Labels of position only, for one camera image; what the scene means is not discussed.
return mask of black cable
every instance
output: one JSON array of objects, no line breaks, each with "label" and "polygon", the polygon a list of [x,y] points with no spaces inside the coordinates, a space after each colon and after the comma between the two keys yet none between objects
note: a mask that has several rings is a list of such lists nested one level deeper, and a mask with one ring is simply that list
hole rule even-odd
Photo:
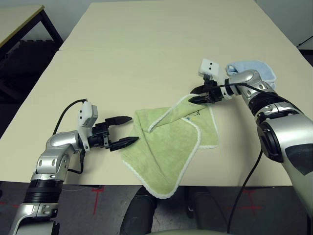
[{"label": "black cable", "polygon": [[230,87],[230,86],[244,86],[244,87],[248,87],[252,90],[255,90],[259,93],[264,93],[264,94],[267,94],[267,95],[270,95],[270,96],[273,96],[273,97],[276,97],[276,98],[279,98],[281,99],[282,101],[286,102],[286,103],[289,103],[291,104],[294,108],[296,108],[297,110],[299,110],[300,112],[302,112],[297,106],[295,106],[293,103],[291,103],[289,100],[285,99],[285,98],[282,98],[281,96],[277,95],[277,94],[273,94],[273,93],[269,93],[269,92],[265,92],[263,90],[260,90],[260,89],[257,89],[253,86],[250,86],[246,83],[229,83],[229,84],[224,84],[224,85],[219,85],[219,86],[214,86],[214,87],[210,87],[210,88],[220,88],[220,87]]},{"label": "black cable", "polygon": [[67,169],[70,172],[74,172],[76,174],[81,174],[84,171],[84,158],[85,158],[85,153],[86,151],[84,149],[82,149],[82,151],[79,154],[80,157],[80,171],[78,170],[73,170],[73,169]]},{"label": "black cable", "polygon": [[61,123],[61,121],[62,121],[62,118],[63,118],[64,114],[67,112],[67,110],[68,110],[70,107],[72,107],[74,104],[79,103],[79,102],[83,102],[83,103],[84,103],[85,101],[87,101],[87,99],[79,99],[79,100],[77,100],[77,101],[74,101],[73,103],[71,103],[70,105],[68,105],[68,106],[63,110],[63,112],[61,113],[61,116],[60,116],[60,118],[59,118],[59,120],[58,120],[58,122],[57,122],[57,125],[56,125],[55,128],[54,128],[54,131],[53,131],[53,134],[52,134],[52,135],[55,135],[55,134],[57,133],[58,128],[59,128],[59,125],[60,125],[60,123]]},{"label": "black cable", "polygon": [[307,42],[308,40],[310,40],[311,38],[313,38],[313,36],[309,37],[307,40],[303,41],[302,43],[299,43],[299,45],[297,45],[297,48],[301,46],[302,44],[304,44],[305,42]]},{"label": "black cable", "polygon": [[263,153],[263,151],[261,150],[261,151],[260,151],[260,154],[259,154],[259,157],[258,157],[258,159],[256,160],[256,163],[254,164],[252,170],[251,170],[250,173],[248,174],[248,176],[247,176],[247,178],[246,178],[244,184],[242,185],[242,187],[241,187],[241,189],[240,189],[240,191],[239,191],[239,193],[238,193],[238,195],[237,195],[237,197],[236,197],[236,200],[235,200],[235,202],[234,202],[234,205],[233,205],[233,207],[232,207],[232,209],[231,209],[231,213],[230,213],[230,216],[229,216],[228,225],[227,225],[227,233],[230,233],[231,219],[233,218],[233,215],[234,215],[234,212],[235,212],[237,203],[238,203],[238,201],[239,201],[239,198],[240,198],[242,192],[244,191],[244,189],[245,189],[245,187],[246,187],[246,184],[247,184],[248,180],[250,179],[251,175],[253,174],[255,168],[256,168],[257,165],[259,164],[260,159],[261,159],[261,156],[262,156],[262,153]]},{"label": "black cable", "polygon": [[[57,122],[57,124],[56,124],[56,126],[55,126],[55,128],[54,128],[54,131],[53,131],[53,134],[52,134],[52,135],[55,135],[55,134],[57,133],[58,128],[59,128],[59,125],[60,125],[60,123],[61,123],[61,121],[62,121],[62,118],[63,118],[63,116],[65,115],[65,113],[67,112],[67,110],[68,110],[70,107],[72,107],[74,104],[77,104],[77,103],[79,103],[79,102],[84,103],[85,101],[87,101],[87,99],[79,99],[79,100],[77,100],[77,101],[74,101],[73,103],[71,103],[70,105],[68,105],[68,106],[63,110],[63,112],[61,113],[61,116],[59,117],[59,120],[58,120],[58,122]],[[80,156],[80,171],[78,171],[78,170],[73,170],[73,169],[67,169],[67,170],[70,171],[70,172],[74,172],[74,173],[76,173],[76,174],[81,174],[81,173],[83,173],[83,171],[84,171],[84,158],[85,158],[85,153],[86,153],[86,151],[83,149],[83,150],[80,152],[80,154],[79,154],[79,156]]]}]

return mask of white bracket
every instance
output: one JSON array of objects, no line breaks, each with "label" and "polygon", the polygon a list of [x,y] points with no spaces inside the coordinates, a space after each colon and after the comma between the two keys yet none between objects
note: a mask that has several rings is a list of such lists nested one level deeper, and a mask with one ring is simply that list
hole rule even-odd
[{"label": "white bracket", "polygon": [[82,109],[79,111],[78,114],[77,131],[86,152],[90,151],[88,137],[92,136],[92,126],[95,124],[97,118],[97,106],[92,105],[88,101],[85,101],[83,103]]}]

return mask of chair leg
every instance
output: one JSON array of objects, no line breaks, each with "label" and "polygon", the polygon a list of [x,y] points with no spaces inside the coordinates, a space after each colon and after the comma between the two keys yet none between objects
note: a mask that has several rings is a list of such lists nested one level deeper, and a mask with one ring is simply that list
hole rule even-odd
[{"label": "chair leg", "polygon": [[197,228],[203,230],[225,231],[226,218],[207,187],[188,187],[189,209],[193,211]]},{"label": "chair leg", "polygon": [[151,232],[157,199],[141,187],[125,213],[120,235],[144,235]]}]

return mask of red tape marking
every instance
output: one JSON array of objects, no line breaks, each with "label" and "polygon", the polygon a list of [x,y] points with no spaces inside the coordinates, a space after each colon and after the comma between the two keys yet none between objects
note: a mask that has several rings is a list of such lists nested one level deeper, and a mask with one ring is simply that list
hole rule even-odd
[{"label": "red tape marking", "polygon": [[93,207],[93,215],[96,214],[96,210],[97,210],[97,205],[98,205],[98,197],[99,197],[99,193],[100,192],[104,192],[104,186],[102,186],[101,188],[93,188],[91,190],[92,192],[96,192],[96,199],[94,201],[94,207]]}]

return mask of black table leg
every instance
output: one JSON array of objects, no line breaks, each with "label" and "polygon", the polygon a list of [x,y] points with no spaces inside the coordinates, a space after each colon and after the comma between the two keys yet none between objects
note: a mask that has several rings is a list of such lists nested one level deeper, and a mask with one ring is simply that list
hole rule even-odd
[{"label": "black table leg", "polygon": [[43,23],[44,27],[46,28],[46,30],[48,31],[48,33],[54,40],[57,47],[60,47],[63,43],[63,39],[59,35],[58,31],[55,29],[51,20],[49,19],[49,17],[47,16],[44,10],[42,10],[39,14],[42,17],[41,22]]}]

